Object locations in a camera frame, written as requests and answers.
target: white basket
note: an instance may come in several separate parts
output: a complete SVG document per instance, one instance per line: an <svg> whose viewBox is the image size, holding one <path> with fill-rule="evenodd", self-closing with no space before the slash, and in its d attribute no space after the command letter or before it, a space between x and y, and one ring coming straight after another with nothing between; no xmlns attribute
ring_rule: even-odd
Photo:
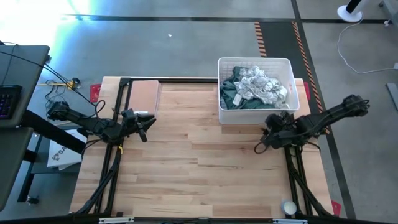
<svg viewBox="0 0 398 224"><path fill-rule="evenodd" d="M287 89L286 103L290 109L226 110L220 105L220 84L233 74L235 66L258 66L268 77L275 77ZM299 94L294 82L290 61L286 58L220 58L218 59L218 117L221 124L264 124L272 114L287 111L292 114L300 108Z"/></svg>

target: wooden tabletop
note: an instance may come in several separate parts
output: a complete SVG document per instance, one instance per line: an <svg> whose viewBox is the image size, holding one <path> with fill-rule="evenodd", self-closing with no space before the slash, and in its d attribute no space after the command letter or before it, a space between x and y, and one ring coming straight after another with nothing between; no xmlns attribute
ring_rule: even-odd
<svg viewBox="0 0 398 224"><path fill-rule="evenodd" d="M105 100L106 106L101 118L112 117L119 80L103 79L99 99ZM296 85L300 110L295 117L299 117L309 114L310 109L303 81L296 79ZM280 205L292 199L284 150L257 155L253 147L261 137L259 126L220 125L217 91L217 84L162 84L157 121L147 132L149 141L141 142L136 134L124 141L113 214L284 217ZM101 142L86 150L71 212L81 208L97 188L105 149ZM319 150L306 145L302 157L308 187L332 212ZM300 188L298 194L302 201ZM107 196L106 191L102 208Z"/></svg>

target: white cable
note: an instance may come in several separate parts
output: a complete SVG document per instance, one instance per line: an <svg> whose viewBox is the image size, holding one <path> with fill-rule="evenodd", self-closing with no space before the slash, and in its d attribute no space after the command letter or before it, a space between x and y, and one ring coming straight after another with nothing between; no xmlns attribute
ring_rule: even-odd
<svg viewBox="0 0 398 224"><path fill-rule="evenodd" d="M372 73L372 72L382 72L382 71L386 71L386 70L395 70L394 68L383 68L383 69L371 70L371 71L366 71L366 72L359 72L359 71L355 70L355 68L353 68L351 65L349 65L348 62L347 62L347 60L346 60L346 59L344 58L344 56L341 54L341 52L340 52L340 45L339 45L340 39L341 39L341 35L342 35L343 32L346 31L348 28L360 24L360 23L362 22L362 20L363 20L363 15L362 15L362 18L361 18L361 20L360 20L359 22L357 22L357 23L355 23L355 24L353 24L353 25L349 25L348 27L345 27L345 28L343 29L343 31L341 31L341 33L338 35L338 40L337 40L337 51L338 51L338 54L339 54L340 57L344 60L345 64L346 64L350 69L352 69L354 72L356 72L357 74L367 74L367 73Z"/></svg>

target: gray floor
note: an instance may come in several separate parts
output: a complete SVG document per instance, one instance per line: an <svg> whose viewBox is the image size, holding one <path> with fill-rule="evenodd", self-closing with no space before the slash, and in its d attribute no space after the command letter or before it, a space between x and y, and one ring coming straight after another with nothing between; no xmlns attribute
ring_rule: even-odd
<svg viewBox="0 0 398 224"><path fill-rule="evenodd" d="M216 77L220 57L258 57L252 22L132 22L59 20L58 14L107 16L186 16L293 18L290 0L19 0L0 9L0 38L19 44L51 47L50 65L68 78L83 82L81 92L101 83L105 75ZM337 19L336 9L347 0L297 0L302 18ZM365 19L384 19L378 1L364 10ZM398 111L385 84L398 83L397 71L358 75L339 57L338 34L346 24L304 24L310 53L326 107L349 94L371 100L369 114L333 125L348 187L358 219L398 222L398 175L394 161ZM398 62L398 30L382 24L361 24L344 33L342 53L359 71L392 67ZM54 78L43 72L41 82ZM38 86L29 109L45 115L42 99L48 88ZM65 99L83 113L93 109L73 93ZM330 153L320 139L322 161L332 200L342 202ZM40 175L30 191L38 205L16 203L27 170L21 166L0 219L68 213L76 175Z"/></svg>

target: green fabric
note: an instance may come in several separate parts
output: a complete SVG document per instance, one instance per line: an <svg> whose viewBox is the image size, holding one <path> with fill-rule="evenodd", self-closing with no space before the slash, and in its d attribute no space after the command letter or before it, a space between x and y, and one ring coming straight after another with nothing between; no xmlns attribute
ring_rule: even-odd
<svg viewBox="0 0 398 224"><path fill-rule="evenodd" d="M233 75L227 78L220 85L221 97L224 99L225 104L228 109L270 109L275 108L274 105L265 105L260 99L253 98L251 100L246 100L242 98L239 106L233 104L235 95L237 94L234 82L239 81L239 73L243 67L235 66L233 69Z"/></svg>

